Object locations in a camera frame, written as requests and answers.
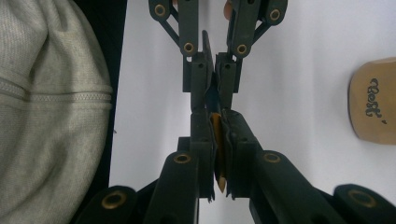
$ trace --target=brass grommet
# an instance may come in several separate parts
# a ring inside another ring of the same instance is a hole
[[[155,14],[160,17],[164,16],[166,13],[165,7],[161,4],[155,6],[154,11],[155,11]]]
[[[236,48],[236,51],[238,51],[239,54],[244,54],[248,50],[246,45],[239,45],[238,48]]]
[[[270,13],[270,19],[271,21],[277,21],[280,18],[280,11],[279,9],[274,9]]]
[[[280,157],[274,153],[265,153],[263,156],[265,161],[271,162],[271,163],[278,163],[280,162]]]
[[[184,49],[184,51],[186,51],[188,53],[193,52],[194,51],[194,45],[192,43],[186,43],[184,45],[183,49]]]
[[[102,200],[102,206],[105,209],[114,209],[120,207],[126,202],[126,194],[120,190],[115,190]]]
[[[181,153],[174,157],[175,163],[183,164],[183,163],[188,163],[190,161],[191,161],[191,156],[187,155],[186,153]]]
[[[376,207],[375,199],[368,193],[361,190],[351,189],[347,192],[349,198],[351,198],[355,203],[358,203],[364,207],[373,208]]]

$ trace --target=white surface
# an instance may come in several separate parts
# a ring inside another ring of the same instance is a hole
[[[225,1],[201,1],[200,29],[225,51]],[[347,114],[351,76],[366,62],[396,56],[396,1],[289,1],[285,20],[244,60],[233,109],[264,148],[285,154],[315,187],[372,189],[396,204],[396,146],[362,141]],[[160,175],[177,139],[190,133],[182,57],[148,1],[130,1],[120,75],[111,185],[143,188]],[[200,223],[253,223],[248,200],[217,191],[201,201]]]

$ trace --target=gray fabric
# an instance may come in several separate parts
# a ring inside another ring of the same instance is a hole
[[[111,87],[73,1],[0,0],[0,223],[68,223],[105,140]]]

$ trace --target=pencil tip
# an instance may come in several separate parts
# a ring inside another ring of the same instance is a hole
[[[221,193],[224,193],[226,182],[227,182],[227,180],[224,177],[221,176],[219,178],[218,185],[219,185],[219,189],[220,189]]]

